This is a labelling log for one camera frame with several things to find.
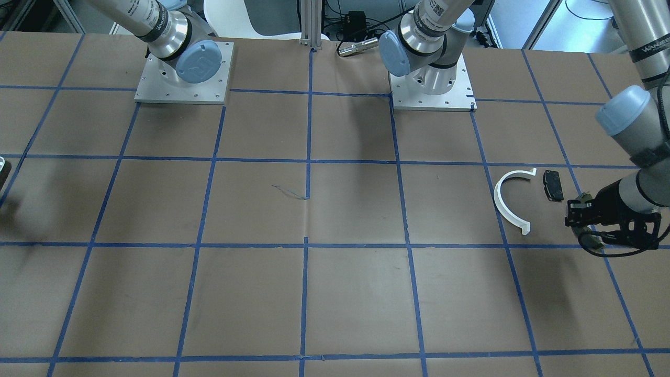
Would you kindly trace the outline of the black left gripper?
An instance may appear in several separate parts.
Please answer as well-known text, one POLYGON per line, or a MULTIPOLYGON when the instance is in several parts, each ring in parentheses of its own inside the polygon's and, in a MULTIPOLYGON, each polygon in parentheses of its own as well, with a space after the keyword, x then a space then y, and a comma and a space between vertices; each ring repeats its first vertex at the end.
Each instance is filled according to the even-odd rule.
POLYGON ((637 250, 656 250, 661 242, 661 214, 653 209, 637 212, 630 208, 620 196, 620 183, 621 181, 616 181, 606 186, 595 197, 580 195, 567 201, 565 227, 618 225, 618 230, 600 232, 598 237, 608 245, 627 246, 637 250))

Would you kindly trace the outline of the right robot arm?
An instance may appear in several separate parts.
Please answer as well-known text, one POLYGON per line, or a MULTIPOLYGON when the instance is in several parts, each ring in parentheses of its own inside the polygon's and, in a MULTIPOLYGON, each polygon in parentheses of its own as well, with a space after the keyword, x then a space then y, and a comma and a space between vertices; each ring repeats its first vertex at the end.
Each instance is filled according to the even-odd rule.
POLYGON ((221 67, 216 32, 187 1, 90 1, 108 18, 148 45, 149 52, 191 84, 203 83, 221 67))

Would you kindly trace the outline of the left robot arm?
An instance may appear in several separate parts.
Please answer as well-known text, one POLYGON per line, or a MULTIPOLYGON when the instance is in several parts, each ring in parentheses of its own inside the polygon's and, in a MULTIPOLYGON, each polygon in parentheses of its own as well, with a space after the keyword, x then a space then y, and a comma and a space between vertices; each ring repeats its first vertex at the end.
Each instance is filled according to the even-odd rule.
MULTIPOLYGON (((601 189, 568 201, 565 225, 591 255, 605 258, 606 244, 631 248, 633 256, 656 250, 661 210, 668 207, 668 4, 610 1, 613 18, 629 48, 641 85, 614 96, 596 114, 604 131, 638 170, 601 189)), ((450 69, 463 50, 462 34, 474 27, 470 1, 420 1, 383 33, 383 63, 397 77, 431 68, 450 69)))

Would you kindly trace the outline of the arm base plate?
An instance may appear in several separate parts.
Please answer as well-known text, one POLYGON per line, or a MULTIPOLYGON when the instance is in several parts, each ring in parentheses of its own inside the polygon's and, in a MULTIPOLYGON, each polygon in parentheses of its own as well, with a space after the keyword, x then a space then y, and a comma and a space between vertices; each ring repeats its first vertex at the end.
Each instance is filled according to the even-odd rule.
POLYGON ((397 110, 474 112, 478 109, 463 55, 455 66, 426 66, 409 75, 388 75, 393 107, 397 110))
POLYGON ((208 104, 224 105, 230 84, 235 44, 232 41, 216 41, 222 54, 218 71, 203 83, 187 83, 177 76, 168 64, 148 55, 135 101, 151 104, 208 104))

